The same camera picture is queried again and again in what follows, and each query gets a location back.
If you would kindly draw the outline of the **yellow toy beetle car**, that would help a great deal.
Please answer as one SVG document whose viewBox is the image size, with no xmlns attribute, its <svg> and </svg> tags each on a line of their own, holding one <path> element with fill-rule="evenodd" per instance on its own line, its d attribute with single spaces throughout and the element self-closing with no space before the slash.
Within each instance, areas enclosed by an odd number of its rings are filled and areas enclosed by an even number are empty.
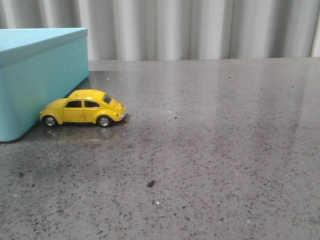
<svg viewBox="0 0 320 240">
<path fill-rule="evenodd" d="M 68 97 L 48 104 L 40 112 L 39 120 L 48 127 L 64 123 L 90 123 L 108 128 L 126 115 L 126 106 L 108 93 L 95 89 L 80 89 L 73 91 Z"/>
</svg>

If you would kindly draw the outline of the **light blue storage box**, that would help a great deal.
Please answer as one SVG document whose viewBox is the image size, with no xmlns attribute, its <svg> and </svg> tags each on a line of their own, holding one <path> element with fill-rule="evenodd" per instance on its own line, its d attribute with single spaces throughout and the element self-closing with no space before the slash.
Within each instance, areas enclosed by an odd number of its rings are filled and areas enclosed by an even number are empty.
<svg viewBox="0 0 320 240">
<path fill-rule="evenodd" d="M 19 139 L 89 76 L 87 36 L 82 27 L 1 29 L 1 142 Z"/>
</svg>

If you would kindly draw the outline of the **small black debris chip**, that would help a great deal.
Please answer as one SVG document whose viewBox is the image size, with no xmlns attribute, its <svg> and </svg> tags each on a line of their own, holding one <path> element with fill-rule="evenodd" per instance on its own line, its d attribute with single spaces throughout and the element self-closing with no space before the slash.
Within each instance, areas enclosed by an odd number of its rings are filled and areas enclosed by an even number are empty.
<svg viewBox="0 0 320 240">
<path fill-rule="evenodd" d="M 155 183 L 154 180 L 150 181 L 150 182 L 147 184 L 147 187 L 152 187 L 152 186 L 154 185 L 154 183 Z"/>
</svg>

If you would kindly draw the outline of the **grey pleated curtain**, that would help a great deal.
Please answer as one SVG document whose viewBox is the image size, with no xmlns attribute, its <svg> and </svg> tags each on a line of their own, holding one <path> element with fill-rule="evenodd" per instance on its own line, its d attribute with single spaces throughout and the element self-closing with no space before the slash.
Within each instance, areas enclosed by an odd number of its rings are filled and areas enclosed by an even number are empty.
<svg viewBox="0 0 320 240">
<path fill-rule="evenodd" d="M 87 28 L 91 61 L 320 55 L 317 0 L 3 0 L 0 26 Z"/>
</svg>

